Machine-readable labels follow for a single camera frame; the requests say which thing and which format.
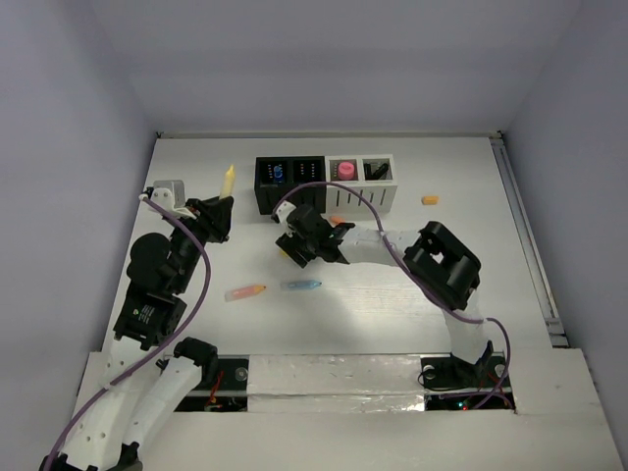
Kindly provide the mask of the yellow pencil-shaped pen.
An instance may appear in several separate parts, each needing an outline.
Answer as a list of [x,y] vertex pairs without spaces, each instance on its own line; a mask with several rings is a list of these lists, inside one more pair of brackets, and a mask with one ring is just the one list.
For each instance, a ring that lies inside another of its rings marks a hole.
[[235,166],[230,165],[224,175],[223,184],[219,193],[220,199],[225,199],[233,194],[236,179]]

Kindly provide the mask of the pink glue stick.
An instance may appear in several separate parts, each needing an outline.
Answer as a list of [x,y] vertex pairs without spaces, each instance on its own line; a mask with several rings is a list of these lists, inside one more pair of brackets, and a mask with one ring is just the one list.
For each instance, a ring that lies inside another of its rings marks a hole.
[[355,164],[352,161],[341,161],[337,166],[337,178],[339,181],[353,181],[356,176]]

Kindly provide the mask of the blue black highlighter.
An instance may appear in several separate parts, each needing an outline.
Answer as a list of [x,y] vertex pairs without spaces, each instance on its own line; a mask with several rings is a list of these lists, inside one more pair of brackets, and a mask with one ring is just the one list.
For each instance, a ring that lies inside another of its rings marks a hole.
[[375,166],[374,163],[366,162],[364,164],[364,174],[366,181],[385,180],[390,170],[389,163],[381,163]]

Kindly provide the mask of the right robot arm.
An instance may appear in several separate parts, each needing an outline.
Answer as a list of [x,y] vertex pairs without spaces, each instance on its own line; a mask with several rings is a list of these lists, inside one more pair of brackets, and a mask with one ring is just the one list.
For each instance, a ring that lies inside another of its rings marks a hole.
[[475,299],[481,262],[445,225],[432,221],[416,232],[333,226],[313,206],[287,201],[273,219],[286,230],[276,245],[301,268],[317,259],[400,268],[444,313],[453,377],[473,385],[487,374],[484,357],[493,348]]

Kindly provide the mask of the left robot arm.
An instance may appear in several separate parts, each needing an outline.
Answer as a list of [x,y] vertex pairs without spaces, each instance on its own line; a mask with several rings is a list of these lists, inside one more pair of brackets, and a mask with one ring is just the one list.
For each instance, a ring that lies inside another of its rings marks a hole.
[[181,296],[199,262],[210,262],[205,246],[223,243],[231,230],[234,200],[190,198],[181,206],[171,195],[148,189],[140,199],[173,231],[149,233],[131,246],[130,279],[114,325],[100,388],[75,413],[43,470],[140,470],[169,416],[194,388],[218,380],[216,346],[183,330],[202,306]]

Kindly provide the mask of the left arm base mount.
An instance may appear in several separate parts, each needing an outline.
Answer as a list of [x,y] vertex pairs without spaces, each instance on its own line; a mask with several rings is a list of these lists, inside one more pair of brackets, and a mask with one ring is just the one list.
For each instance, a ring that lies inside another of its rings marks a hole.
[[177,412],[245,412],[248,356],[221,356],[213,380],[203,381],[177,406]]

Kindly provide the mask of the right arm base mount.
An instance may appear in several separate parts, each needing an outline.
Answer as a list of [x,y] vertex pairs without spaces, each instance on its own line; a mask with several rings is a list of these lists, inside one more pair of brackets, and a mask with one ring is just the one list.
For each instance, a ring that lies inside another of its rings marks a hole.
[[483,356],[466,363],[452,354],[421,359],[417,382],[423,388],[426,411],[515,410],[505,356],[489,342]]

